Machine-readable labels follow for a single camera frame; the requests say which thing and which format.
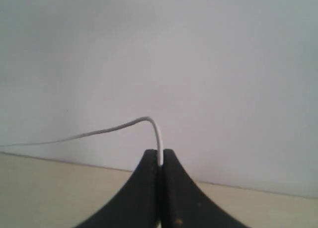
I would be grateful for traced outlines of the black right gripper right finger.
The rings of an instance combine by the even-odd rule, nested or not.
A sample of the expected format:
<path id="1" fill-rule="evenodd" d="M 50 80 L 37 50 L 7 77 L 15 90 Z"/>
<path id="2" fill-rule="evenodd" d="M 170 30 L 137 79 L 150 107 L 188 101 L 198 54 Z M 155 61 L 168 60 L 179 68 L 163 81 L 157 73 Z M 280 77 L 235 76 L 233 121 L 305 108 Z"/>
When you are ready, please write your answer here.
<path id="1" fill-rule="evenodd" d="M 161 167 L 163 228 L 245 228 L 214 203 L 190 178 L 175 152 L 163 151 Z"/>

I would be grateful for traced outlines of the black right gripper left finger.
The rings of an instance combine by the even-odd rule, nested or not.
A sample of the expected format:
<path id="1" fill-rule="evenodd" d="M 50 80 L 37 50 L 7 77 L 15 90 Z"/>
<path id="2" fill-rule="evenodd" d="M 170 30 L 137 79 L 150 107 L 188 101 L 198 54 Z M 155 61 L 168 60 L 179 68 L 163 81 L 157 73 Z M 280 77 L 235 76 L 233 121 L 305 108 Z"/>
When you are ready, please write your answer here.
<path id="1" fill-rule="evenodd" d="M 139 164 L 116 195 L 78 228 L 156 228 L 157 151 L 145 150 Z"/>

